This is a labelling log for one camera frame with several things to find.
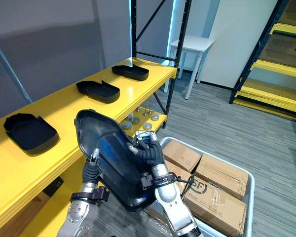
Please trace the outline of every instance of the black plastic tray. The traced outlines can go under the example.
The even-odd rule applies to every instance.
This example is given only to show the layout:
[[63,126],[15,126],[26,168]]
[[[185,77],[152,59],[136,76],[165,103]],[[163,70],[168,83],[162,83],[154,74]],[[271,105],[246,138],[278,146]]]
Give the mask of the black plastic tray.
[[112,72],[115,74],[135,79],[135,80],[146,80],[149,75],[149,70],[141,68],[133,64],[132,67],[126,65],[117,65],[112,67]]
[[4,128],[9,138],[29,156],[48,151],[60,140],[57,131],[42,117],[16,114],[5,120]]
[[119,98],[119,88],[102,81],[84,80],[76,84],[78,91],[103,103],[112,103]]
[[99,179],[130,212],[137,212],[155,201],[153,189],[143,190],[141,174],[150,168],[128,150],[129,139],[120,125],[94,110],[82,110],[75,119],[78,144],[87,156],[100,150]]

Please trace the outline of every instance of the black metal frame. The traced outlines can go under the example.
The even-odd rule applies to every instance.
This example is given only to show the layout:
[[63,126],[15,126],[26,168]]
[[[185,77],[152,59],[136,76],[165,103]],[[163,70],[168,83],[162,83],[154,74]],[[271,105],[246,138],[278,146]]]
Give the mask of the black metal frame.
[[269,37],[270,37],[270,32],[272,30],[272,27],[275,23],[278,22],[278,20],[280,19],[287,3],[289,0],[278,0],[273,11],[272,14],[270,16],[270,18],[268,19],[268,22],[246,64],[246,66],[244,67],[236,85],[234,86],[231,95],[230,95],[230,99],[229,99],[229,103],[232,104],[234,99],[235,99],[235,95],[237,94],[237,92],[241,89],[241,87],[243,86],[243,84],[245,83],[245,81],[247,80],[250,72],[251,72],[251,67],[252,65],[257,61],[257,59],[259,58],[260,54],[263,51],[263,48],[265,47]]
[[[136,17],[137,17],[137,9],[136,9],[137,6],[136,5],[137,4],[136,4],[136,2],[137,1],[136,0],[131,0],[132,57],[136,57],[137,53],[138,53],[138,54],[142,54],[142,55],[146,55],[146,56],[150,56],[150,57],[155,57],[155,58],[160,58],[160,59],[164,59],[164,60],[174,61],[174,67],[177,68],[179,66],[179,60],[180,60],[180,56],[181,56],[181,52],[182,52],[183,41],[184,41],[184,37],[185,37],[185,31],[186,31],[186,26],[187,26],[187,21],[188,21],[188,16],[189,16],[189,10],[191,8],[192,0],[185,0],[185,7],[184,7],[184,12],[183,12],[180,36],[179,36],[178,49],[177,49],[177,54],[176,54],[175,58],[163,57],[163,56],[159,56],[159,55],[153,55],[153,54],[149,54],[149,53],[145,53],[145,52],[138,52],[137,51],[137,41],[143,35],[146,28],[148,27],[150,22],[154,19],[155,15],[157,14],[157,12],[162,7],[162,5],[164,4],[165,1],[166,0],[161,1],[159,6],[157,7],[157,9],[152,14],[151,18],[147,21],[144,28],[142,29],[142,31],[137,36],[137,33],[136,33],[136,27],[137,27],[137,24],[136,24]],[[155,96],[159,106],[161,107],[161,109],[162,109],[162,111],[163,111],[163,113],[165,115],[169,114],[170,104],[171,104],[171,100],[172,100],[172,94],[173,94],[173,90],[174,90],[174,85],[175,85],[176,78],[178,77],[178,74],[179,74],[179,72],[177,71],[176,77],[174,79],[171,79],[171,81],[170,81],[170,90],[169,90],[169,95],[168,95],[166,108],[163,107],[158,95],[155,92],[153,93],[153,95]],[[163,125],[162,125],[163,128],[166,127],[166,123],[167,123],[167,121],[165,121],[163,123]]]

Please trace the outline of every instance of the gray carpet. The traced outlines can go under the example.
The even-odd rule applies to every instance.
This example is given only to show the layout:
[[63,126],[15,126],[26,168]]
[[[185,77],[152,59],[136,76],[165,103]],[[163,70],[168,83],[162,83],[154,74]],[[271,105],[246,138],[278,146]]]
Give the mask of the gray carpet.
[[[229,90],[205,84],[195,83],[185,100],[189,77],[183,73],[177,80],[167,127],[158,138],[176,137],[250,171],[256,181],[252,235],[296,237],[296,122],[230,105]],[[165,103],[167,94],[157,94]],[[151,104],[158,109],[153,98]],[[101,208],[103,236],[170,236],[167,226],[147,214],[130,215],[114,198],[110,203]]]

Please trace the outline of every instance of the table leg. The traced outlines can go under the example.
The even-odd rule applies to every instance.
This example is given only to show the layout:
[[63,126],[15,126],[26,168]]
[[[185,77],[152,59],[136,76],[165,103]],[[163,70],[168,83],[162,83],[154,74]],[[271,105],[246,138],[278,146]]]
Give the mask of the table leg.
[[185,95],[185,99],[186,100],[189,99],[189,95],[191,94],[192,86],[193,86],[193,83],[195,81],[196,73],[197,73],[199,64],[201,62],[201,59],[202,59],[202,55],[197,55],[196,56],[196,63],[195,63],[195,66],[194,66],[194,69],[193,69],[193,73],[192,73],[192,76],[191,76],[191,80],[189,81],[187,92],[186,92],[186,95]]
[[183,72],[185,57],[186,57],[186,51],[183,52],[182,60],[180,61],[180,65],[179,65],[180,72],[179,72],[179,76],[178,76],[179,79],[181,79],[181,77],[182,77],[182,72]]
[[[173,58],[173,55],[174,55],[174,48],[171,46],[171,48],[170,48],[170,58]],[[171,65],[172,65],[172,61],[169,61],[168,66],[171,66]],[[170,81],[170,79],[168,79],[167,82],[164,84],[164,89],[163,89],[164,93],[168,93],[169,81]]]
[[196,79],[196,83],[197,84],[200,84],[201,82],[201,72],[202,72],[202,69],[203,69],[203,64],[204,64],[204,61],[206,59],[206,57],[203,57],[204,53],[202,54],[202,60],[200,62],[200,65],[199,65],[199,69],[198,69],[198,73],[197,73],[197,79]]

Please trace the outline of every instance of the white plastic bin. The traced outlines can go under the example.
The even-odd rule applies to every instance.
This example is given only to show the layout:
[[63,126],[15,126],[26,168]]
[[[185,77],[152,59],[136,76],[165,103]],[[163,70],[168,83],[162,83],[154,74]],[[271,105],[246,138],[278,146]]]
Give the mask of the white plastic bin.
[[[245,172],[248,173],[249,175],[249,179],[247,182],[247,187],[246,187],[246,193],[245,196],[241,199],[246,205],[247,205],[247,212],[246,212],[246,221],[245,221],[245,227],[244,227],[244,234],[242,235],[243,237],[251,237],[251,232],[252,232],[252,223],[253,223],[253,201],[254,201],[254,193],[255,193],[255,179],[252,176],[252,174],[248,171],[246,171],[243,168],[240,168],[232,163],[229,163],[228,161],[225,161],[223,159],[220,159],[216,156],[213,156],[205,151],[202,151],[196,147],[193,147],[185,142],[182,142],[176,138],[173,137],[165,137],[161,140],[160,144],[161,147],[164,147],[167,143],[169,143],[171,140],[176,140],[178,142],[181,142],[182,144],[186,145],[187,147],[190,147],[192,150],[200,153],[200,154],[208,154],[216,159],[219,159],[227,164],[230,164],[234,167],[237,167],[238,169],[241,169]],[[154,202],[151,206],[151,208],[155,209],[156,211],[158,211],[159,213],[162,213],[162,208],[161,205],[158,204],[157,202]],[[202,221],[198,220],[196,218],[196,222],[199,226],[199,228],[202,231],[202,234],[204,237],[226,237],[224,234],[218,232],[217,230],[213,229],[212,227],[206,225],[205,223],[203,223]]]

